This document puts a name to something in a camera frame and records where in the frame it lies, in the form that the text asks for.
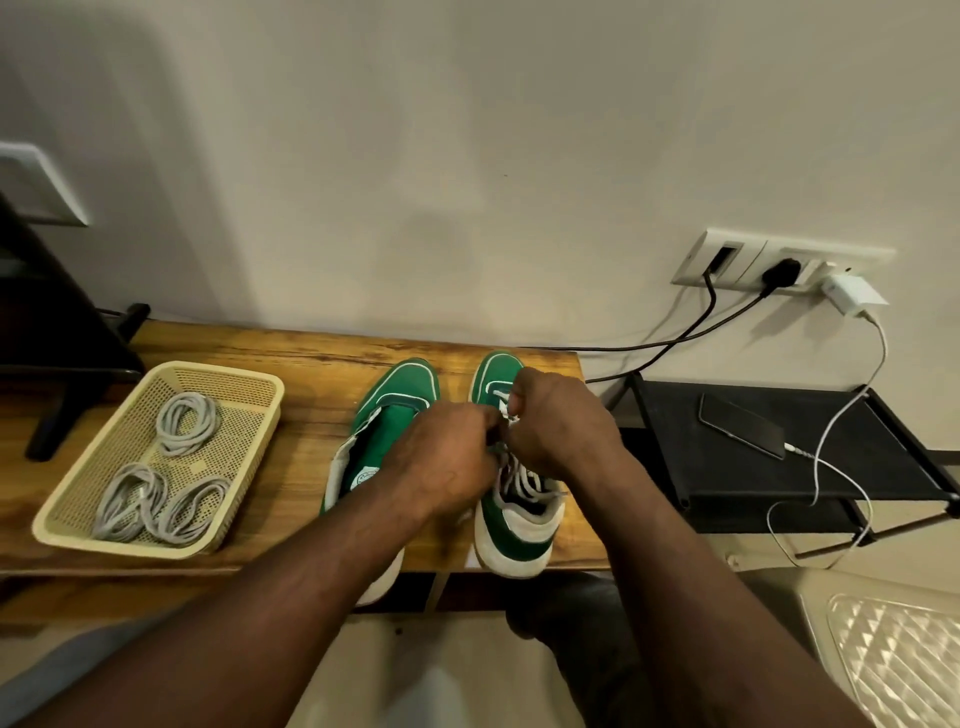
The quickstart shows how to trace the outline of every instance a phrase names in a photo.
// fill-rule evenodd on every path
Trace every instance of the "hand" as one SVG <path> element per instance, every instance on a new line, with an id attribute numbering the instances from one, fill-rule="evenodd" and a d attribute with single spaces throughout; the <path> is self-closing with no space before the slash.
<path id="1" fill-rule="evenodd" d="M 500 423 L 506 421 L 494 407 L 436 401 L 393 444 L 381 470 L 417 489 L 412 497 L 426 508 L 425 516 L 453 512 L 476 501 L 496 480 L 487 433 Z"/>
<path id="2" fill-rule="evenodd" d="M 520 418 L 504 435 L 511 452 L 535 473 L 568 485 L 587 479 L 607 455 L 624 450 L 613 416 L 572 376 L 520 370 L 508 410 Z"/>

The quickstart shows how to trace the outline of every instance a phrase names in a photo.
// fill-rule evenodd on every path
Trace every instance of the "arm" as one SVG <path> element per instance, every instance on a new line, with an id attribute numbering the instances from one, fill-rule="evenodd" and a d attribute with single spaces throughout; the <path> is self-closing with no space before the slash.
<path id="1" fill-rule="evenodd" d="M 356 600 L 433 515 L 496 464 L 492 407 L 437 402 L 329 513 L 127 645 L 25 726 L 283 726 Z"/>
<path id="2" fill-rule="evenodd" d="M 871 725 L 673 509 L 581 381 L 524 369 L 510 413 L 511 450 L 567 482 L 607 547 L 673 723 Z"/>

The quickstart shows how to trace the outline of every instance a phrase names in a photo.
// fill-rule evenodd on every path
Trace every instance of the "smartphone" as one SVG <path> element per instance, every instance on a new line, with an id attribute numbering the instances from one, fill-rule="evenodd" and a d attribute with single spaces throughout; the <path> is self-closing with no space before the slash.
<path id="1" fill-rule="evenodd" d="M 700 396 L 700 422 L 744 445 L 782 460 L 786 456 L 783 428 L 748 409 L 704 393 Z"/>

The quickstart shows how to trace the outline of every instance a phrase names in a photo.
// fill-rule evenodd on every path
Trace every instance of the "plastic basket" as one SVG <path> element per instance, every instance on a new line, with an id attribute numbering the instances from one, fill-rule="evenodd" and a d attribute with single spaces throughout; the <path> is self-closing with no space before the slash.
<path id="1" fill-rule="evenodd" d="M 221 422 L 204 446 L 182 457 L 165 457 L 156 447 L 156 414 L 180 392 L 200 392 L 217 401 Z M 280 417 L 283 382 L 242 369 L 171 361 L 148 372 L 84 450 L 34 518 L 34 536 L 50 546 L 85 551 L 185 559 L 216 550 L 247 493 Z M 188 413 L 181 429 L 195 422 Z M 209 474 L 230 481 L 209 528 L 193 544 L 171 546 L 146 531 L 128 544 L 92 538 L 100 498 L 116 471 L 142 462 L 166 476 L 170 497 Z M 202 504 L 200 515 L 212 510 Z"/>

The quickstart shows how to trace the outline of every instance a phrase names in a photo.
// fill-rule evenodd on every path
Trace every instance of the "sneaker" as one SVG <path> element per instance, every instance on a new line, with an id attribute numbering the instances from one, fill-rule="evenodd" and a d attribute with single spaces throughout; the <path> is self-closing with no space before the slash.
<path id="1" fill-rule="evenodd" d="M 488 354 L 473 376 L 470 401 L 497 407 L 506 416 L 521 369 L 523 362 L 511 353 Z M 499 454 L 497 482 L 477 503 L 473 542 L 489 570 L 529 579 L 550 561 L 553 537 L 564 519 L 564 491 L 558 481 L 524 468 L 508 450 Z"/>
<path id="2" fill-rule="evenodd" d="M 423 359 L 395 364 L 363 398 L 350 428 L 350 437 L 330 465 L 321 513 L 380 470 L 387 450 L 418 413 L 440 398 L 437 372 Z M 394 585 L 403 563 L 403 550 L 357 602 L 371 604 Z"/>

